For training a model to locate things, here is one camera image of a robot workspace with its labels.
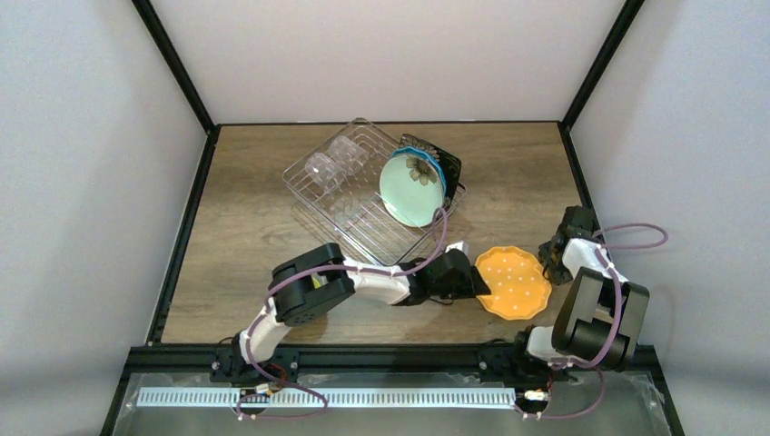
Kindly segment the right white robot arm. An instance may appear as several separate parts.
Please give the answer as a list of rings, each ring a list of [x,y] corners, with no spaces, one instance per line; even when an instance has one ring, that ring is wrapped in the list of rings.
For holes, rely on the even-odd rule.
[[[551,327],[530,326],[523,354],[552,369],[572,366],[622,372],[631,363],[649,302],[649,290],[629,281],[598,238],[595,212],[566,208],[538,262],[552,285],[570,286]]]

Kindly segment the black floral square plate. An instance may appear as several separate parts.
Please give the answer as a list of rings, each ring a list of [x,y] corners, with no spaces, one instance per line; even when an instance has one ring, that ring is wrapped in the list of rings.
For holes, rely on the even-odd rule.
[[[459,186],[462,161],[454,154],[451,154],[450,152],[445,151],[437,145],[412,134],[403,134],[400,138],[400,145],[402,147],[410,146],[412,148],[426,152],[434,161],[438,163],[439,167],[441,168],[444,181],[446,182],[446,204],[449,204],[454,198]]]

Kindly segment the metal wire dish rack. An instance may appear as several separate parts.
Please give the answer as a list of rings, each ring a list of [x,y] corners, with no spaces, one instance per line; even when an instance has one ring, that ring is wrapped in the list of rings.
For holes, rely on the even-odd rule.
[[[314,153],[328,155],[337,136],[347,136],[365,149],[370,157],[355,175],[347,175],[341,186],[321,193],[304,170],[304,164]],[[426,256],[437,243],[448,243],[442,236],[442,223],[434,218],[424,227],[409,227],[399,223],[386,210],[380,198],[380,172],[390,155],[401,148],[400,137],[394,137],[365,118],[346,123],[320,145],[305,153],[282,174],[289,190],[332,235],[343,240],[361,258],[371,263],[393,265],[414,255]],[[454,198],[442,207],[452,213],[465,195],[466,188],[459,178]]]

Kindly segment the orange plate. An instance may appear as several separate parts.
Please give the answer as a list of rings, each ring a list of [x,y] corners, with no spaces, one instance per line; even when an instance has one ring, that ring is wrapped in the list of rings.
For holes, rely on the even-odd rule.
[[[477,296],[482,307],[506,321],[530,320],[548,305],[552,287],[538,258],[516,246],[493,247],[474,266],[489,294]]]

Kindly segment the clear plastic glass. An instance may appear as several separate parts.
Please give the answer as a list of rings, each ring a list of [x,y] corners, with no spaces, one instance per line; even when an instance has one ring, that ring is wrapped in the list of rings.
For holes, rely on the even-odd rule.
[[[347,136],[337,136],[328,149],[329,157],[339,164],[347,175],[355,175],[369,160],[369,153]]]
[[[339,188],[347,176],[347,171],[324,153],[311,155],[304,164],[304,170],[321,193]]]

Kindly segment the light blue floral plate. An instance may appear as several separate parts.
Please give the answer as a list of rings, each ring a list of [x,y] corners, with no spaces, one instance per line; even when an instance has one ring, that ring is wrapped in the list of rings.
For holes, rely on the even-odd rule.
[[[391,157],[380,172],[380,198],[399,223],[424,227],[443,205],[444,187],[436,168],[415,154]]]

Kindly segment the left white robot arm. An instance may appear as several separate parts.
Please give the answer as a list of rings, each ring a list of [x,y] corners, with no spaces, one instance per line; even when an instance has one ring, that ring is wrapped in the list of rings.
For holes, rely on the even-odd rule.
[[[430,299],[462,300],[491,290],[459,248],[439,249],[427,258],[381,266],[342,255],[336,243],[310,250],[272,271],[264,305],[233,341],[246,365],[268,361],[294,327],[316,320],[351,297],[389,306],[414,306]]]

